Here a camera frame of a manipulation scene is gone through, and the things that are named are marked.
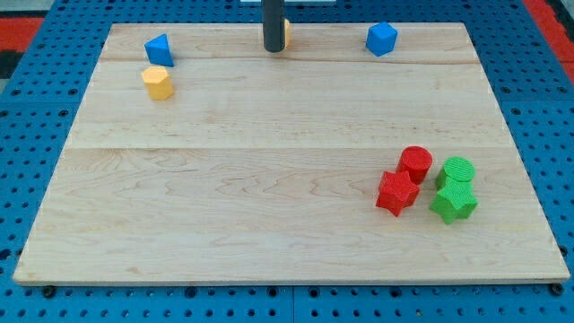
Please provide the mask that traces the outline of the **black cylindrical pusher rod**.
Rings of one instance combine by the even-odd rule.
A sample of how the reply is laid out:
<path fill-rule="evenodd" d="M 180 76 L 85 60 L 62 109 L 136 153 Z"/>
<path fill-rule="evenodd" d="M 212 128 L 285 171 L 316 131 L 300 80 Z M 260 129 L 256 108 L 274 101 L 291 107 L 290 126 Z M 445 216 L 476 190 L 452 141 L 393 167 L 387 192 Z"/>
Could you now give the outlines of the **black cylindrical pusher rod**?
<path fill-rule="evenodd" d="M 285 48 L 284 1 L 262 0 L 264 48 L 278 53 Z"/>

